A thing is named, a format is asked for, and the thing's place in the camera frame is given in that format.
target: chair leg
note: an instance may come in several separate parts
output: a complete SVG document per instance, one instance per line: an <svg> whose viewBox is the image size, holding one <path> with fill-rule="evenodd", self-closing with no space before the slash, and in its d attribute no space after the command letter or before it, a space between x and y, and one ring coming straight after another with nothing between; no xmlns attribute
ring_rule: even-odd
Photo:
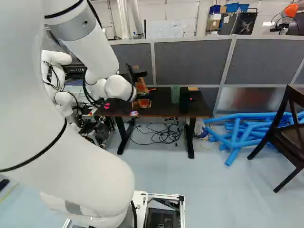
<svg viewBox="0 0 304 228"><path fill-rule="evenodd" d="M286 177L286 179L284 181L282 181L282 183L280 183L275 189L274 192L277 193L278 191L280 191L289 181L291 181L292 178L294 178L301 170L303 169L303 167L301 168L296 168L288 177Z"/></svg>
<svg viewBox="0 0 304 228"><path fill-rule="evenodd" d="M261 149L263 149L267 142L268 139L263 138L262 141L256 146L256 148L251 152L251 154L248 155L247 159L253 159L261 151Z"/></svg>

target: gray floor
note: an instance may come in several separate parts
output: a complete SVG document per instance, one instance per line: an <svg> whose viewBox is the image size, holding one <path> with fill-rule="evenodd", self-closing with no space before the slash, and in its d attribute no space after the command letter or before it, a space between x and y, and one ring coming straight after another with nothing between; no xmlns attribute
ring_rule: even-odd
<svg viewBox="0 0 304 228"><path fill-rule="evenodd" d="M147 143L150 136L134 131L132 138ZM303 226L304 173L273 193L294 169L276 150L264 148L248 161L246 156L252 148L242 149L227 168L224 161L228 153L220 152L216 143L195 139L195 159L190 160L183 140L178 147L130 142L121 158L132 167L137 190L185 195L188 228ZM108 150L115 153L119 141L119 134L114 134ZM0 227L61 228L63 221L40 202L35 191L24 186L18 186L0 203Z"/></svg>

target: cardboard box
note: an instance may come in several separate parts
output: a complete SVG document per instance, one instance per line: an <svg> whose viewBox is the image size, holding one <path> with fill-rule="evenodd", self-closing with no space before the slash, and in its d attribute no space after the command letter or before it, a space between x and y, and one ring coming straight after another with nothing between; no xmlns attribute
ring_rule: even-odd
<svg viewBox="0 0 304 228"><path fill-rule="evenodd" d="M210 19L209 20L220 20L222 17L221 14L212 14L210 15Z"/></svg>
<svg viewBox="0 0 304 228"><path fill-rule="evenodd" d="M207 24L207 30L215 30L219 28L219 22L220 20L209 20Z"/></svg>
<svg viewBox="0 0 304 228"><path fill-rule="evenodd" d="M220 13L226 13L227 6L221 6L219 12Z"/></svg>

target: tangled cables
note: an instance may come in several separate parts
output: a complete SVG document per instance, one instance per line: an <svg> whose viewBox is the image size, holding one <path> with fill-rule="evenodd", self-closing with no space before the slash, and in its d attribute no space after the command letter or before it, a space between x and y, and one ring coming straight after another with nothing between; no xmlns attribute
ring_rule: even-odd
<svg viewBox="0 0 304 228"><path fill-rule="evenodd" d="M146 126L147 129L149 129L151 132L143 132L139 127L139 126L134 126L132 132L137 129L138 131L140 131L142 134L152 134L151 136L151 141L150 143L146 143L146 144L142 144L142 143L138 143L135 142L131 137L130 140L137 144L137 145L151 145L151 144L171 144L171 143L175 143L175 146L177 146L177 141L180 139L182 130L183 130L183 126L178 125L175 121L174 123L171 124L166 124L164 123L164 125L166 126L166 128L164 130L161 131L157 131L154 130L152 128L150 128L149 126L152 125L154 123L150 123Z"/></svg>

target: desk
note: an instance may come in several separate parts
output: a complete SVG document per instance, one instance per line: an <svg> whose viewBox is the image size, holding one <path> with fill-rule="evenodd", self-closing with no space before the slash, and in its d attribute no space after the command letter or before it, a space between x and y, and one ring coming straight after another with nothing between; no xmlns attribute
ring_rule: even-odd
<svg viewBox="0 0 304 228"><path fill-rule="evenodd" d="M208 108L204 97L200 91L189 91L192 101L189 104L189 111L186 114L180 113L179 104L171 103L171 88L170 87L158 87L155 91L151 91L152 96L152 105L151 108L144 108L136 110L138 111L138 116L147 116L147 117L190 117L189 125L185 125L185 133L187 140L188 148L188 157L194 158L193 150L193 136L194 136L194 127L197 117L211 117L211 111ZM130 122L128 129L124 127L122 116L130 116L130 112L134 111L132 109L131 103L109 98L106 101L110 103L109 109L104 109L100 107L96 110L95 115L105 115L113 116L115 118L120 136L121 143L118 147L117 154L121 155L124 152L126 143L129 140L130 133L133 130L135 125L135 120Z"/></svg>

